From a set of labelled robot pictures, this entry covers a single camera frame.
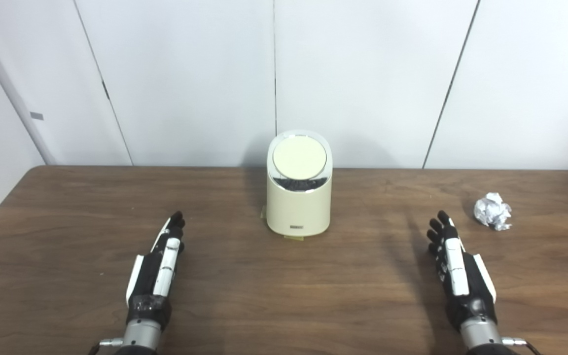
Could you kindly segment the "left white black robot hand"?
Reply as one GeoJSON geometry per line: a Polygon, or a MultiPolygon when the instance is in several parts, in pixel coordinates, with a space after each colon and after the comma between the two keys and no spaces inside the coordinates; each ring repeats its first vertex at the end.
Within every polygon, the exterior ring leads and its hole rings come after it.
{"type": "Polygon", "coordinates": [[[171,321],[172,306],[169,299],[176,266],[185,248],[182,241],[185,220],[180,211],[171,215],[148,254],[137,255],[128,288],[126,322],[151,320],[165,330],[171,321]]]}

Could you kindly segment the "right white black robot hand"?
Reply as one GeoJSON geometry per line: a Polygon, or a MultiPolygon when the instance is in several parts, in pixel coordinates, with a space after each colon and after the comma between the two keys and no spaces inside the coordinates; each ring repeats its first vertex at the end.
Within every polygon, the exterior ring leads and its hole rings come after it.
{"type": "Polygon", "coordinates": [[[496,323],[496,292],[480,255],[464,249],[458,230],[445,211],[439,211],[429,225],[428,251],[447,297],[445,312],[451,326],[459,330],[474,317],[496,323]]]}

